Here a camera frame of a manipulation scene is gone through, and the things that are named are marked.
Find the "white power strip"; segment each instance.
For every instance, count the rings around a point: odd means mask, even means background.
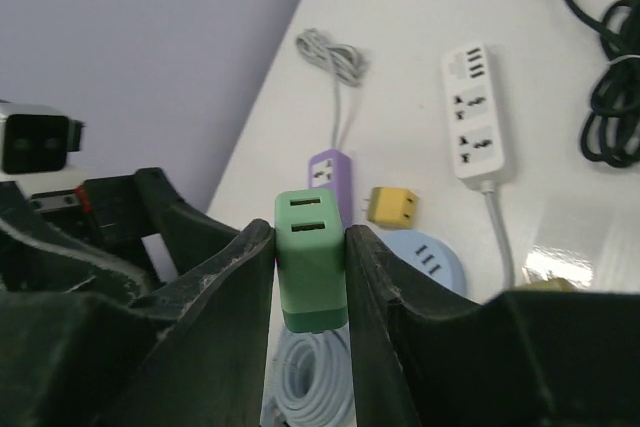
[[[446,54],[442,71],[453,170],[470,189],[498,183],[505,153],[485,46],[473,42]]]

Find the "black cable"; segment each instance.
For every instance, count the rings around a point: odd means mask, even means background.
[[[564,0],[575,16],[600,36],[607,58],[614,62],[640,55],[640,0],[617,0],[598,21],[574,0]],[[627,12],[618,32],[611,22]],[[580,135],[582,155],[612,167],[630,167],[640,161],[640,58],[611,63],[591,92],[591,112]]]

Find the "green block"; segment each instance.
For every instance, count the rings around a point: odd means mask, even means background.
[[[344,228],[328,189],[276,198],[276,259],[284,321],[292,332],[335,330],[347,323]]]

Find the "purple box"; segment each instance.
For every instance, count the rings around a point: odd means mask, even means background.
[[[353,186],[351,159],[336,149],[314,155],[309,160],[309,187],[324,187],[336,195],[342,225],[353,224]]]

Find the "light blue round object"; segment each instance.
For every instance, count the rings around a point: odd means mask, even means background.
[[[443,242],[417,230],[379,234],[380,239],[407,264],[458,295],[467,295],[467,280],[458,256]]]

